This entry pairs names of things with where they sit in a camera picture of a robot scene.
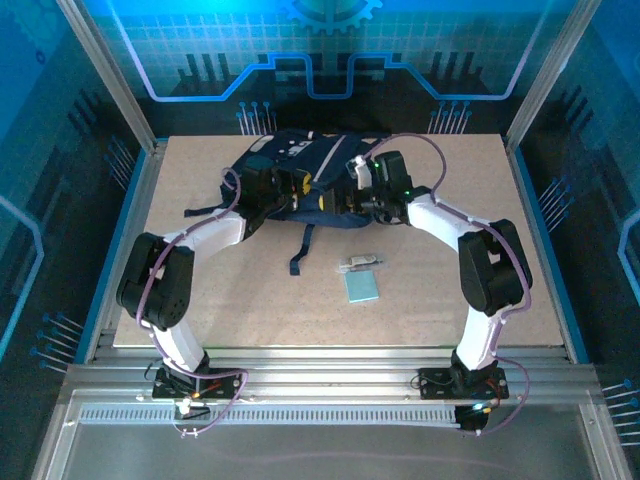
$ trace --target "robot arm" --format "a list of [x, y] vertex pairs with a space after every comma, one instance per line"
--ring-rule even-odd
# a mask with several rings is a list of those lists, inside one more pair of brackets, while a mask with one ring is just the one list
[[505, 323], [502, 313], [517, 304], [524, 293], [507, 252], [481, 225], [491, 225], [507, 240], [529, 287], [531, 272], [515, 227], [507, 220], [490, 224], [431, 194], [411, 201], [407, 217], [411, 226], [430, 233], [458, 253], [461, 288], [469, 310], [464, 334], [453, 353], [452, 378], [464, 390], [495, 368], [495, 349]]
[[[194, 267], [248, 238], [271, 212], [286, 207], [291, 200], [295, 205], [297, 195], [305, 192], [308, 175], [282, 174], [274, 168], [261, 165], [251, 169], [249, 165], [243, 171], [238, 206], [180, 241], [168, 255], [161, 278], [154, 280], [143, 317], [169, 357], [169, 366], [173, 363], [189, 372], [208, 369], [209, 359], [183, 318]], [[398, 219], [432, 234], [458, 252], [461, 288], [469, 311], [463, 338], [452, 355], [450, 372], [458, 395], [469, 394], [495, 370], [502, 313], [522, 299], [523, 287], [513, 263], [500, 243], [483, 228], [488, 222], [459, 212], [431, 195], [426, 187], [414, 188], [399, 152], [379, 155], [375, 163], [356, 158], [347, 168], [357, 178], [357, 188], [334, 189], [324, 194], [321, 205], [325, 211], [369, 213], [381, 223]], [[489, 225], [515, 252], [531, 286], [531, 273], [513, 224], [500, 220]], [[160, 251], [180, 233], [164, 237], [145, 233], [136, 240], [117, 294], [118, 303], [132, 316], [135, 317]]]
[[[219, 215], [215, 210], [210, 217]], [[193, 335], [188, 317], [191, 280], [194, 271], [220, 250], [245, 239], [247, 219], [231, 211], [217, 221], [208, 223], [176, 244], [154, 281], [147, 300], [143, 326], [150, 329], [160, 348], [179, 368], [195, 372], [208, 363], [206, 353]], [[182, 232], [163, 237], [149, 233], [140, 235], [134, 244], [124, 276], [118, 288], [118, 303], [135, 317], [142, 288], [148, 280], [158, 254]]]

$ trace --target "backpack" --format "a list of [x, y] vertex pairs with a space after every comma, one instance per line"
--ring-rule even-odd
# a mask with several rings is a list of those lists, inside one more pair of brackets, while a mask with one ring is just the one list
[[[292, 212], [274, 212], [268, 218], [307, 224], [302, 247], [289, 262], [289, 273], [300, 275], [300, 260], [308, 253], [313, 228], [316, 225], [333, 228], [362, 228], [373, 221], [371, 215], [355, 213], [333, 214], [320, 210], [320, 196], [339, 185], [356, 185], [347, 171], [346, 164], [357, 155], [364, 155], [388, 135], [348, 133], [325, 136], [313, 131], [287, 129], [264, 136], [256, 141], [231, 166], [240, 174], [247, 160], [255, 155], [267, 157], [286, 170], [299, 169], [311, 174], [311, 192], [300, 199], [298, 209]], [[365, 138], [374, 138], [373, 143]], [[220, 185], [223, 203], [215, 207], [185, 210], [185, 217], [205, 215], [214, 209], [229, 205], [234, 197], [224, 184]]]

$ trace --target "light blue card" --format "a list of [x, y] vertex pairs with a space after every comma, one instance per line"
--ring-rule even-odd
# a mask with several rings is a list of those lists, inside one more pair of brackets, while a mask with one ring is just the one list
[[376, 278], [373, 276], [372, 270], [345, 273], [344, 283], [347, 286], [349, 303], [375, 300], [379, 297]]

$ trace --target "glass panel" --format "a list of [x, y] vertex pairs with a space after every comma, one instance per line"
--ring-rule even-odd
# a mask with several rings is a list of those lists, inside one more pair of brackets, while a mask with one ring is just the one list
[[504, 132], [574, 2], [86, 3], [167, 136]]
[[139, 146], [55, 2], [1, 2], [0, 50], [0, 464], [28, 478]]
[[[638, 25], [638, 2], [602, 2], [521, 145], [605, 386], [640, 380]], [[638, 449], [629, 451], [637, 462]]]

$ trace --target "wooden board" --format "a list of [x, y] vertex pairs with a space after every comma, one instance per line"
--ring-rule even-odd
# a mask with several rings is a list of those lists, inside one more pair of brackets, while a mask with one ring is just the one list
[[[448, 161], [439, 195], [468, 213], [516, 224], [531, 266], [533, 307], [512, 317], [502, 345], [562, 344], [557, 317], [498, 135], [434, 135]], [[220, 171], [255, 137], [172, 137], [164, 158], [146, 231], [186, 227], [185, 208], [220, 201]], [[436, 152], [419, 139], [395, 140], [414, 185], [433, 185], [441, 171]], [[266, 222], [246, 242], [222, 251], [193, 280], [188, 312], [206, 346], [455, 345], [467, 304], [460, 290], [457, 254], [425, 232], [377, 224], [358, 230], [318, 228], [300, 277], [289, 275], [304, 225]], [[385, 255], [375, 273], [380, 298], [349, 304], [340, 258]], [[148, 345], [123, 312], [115, 343]]]

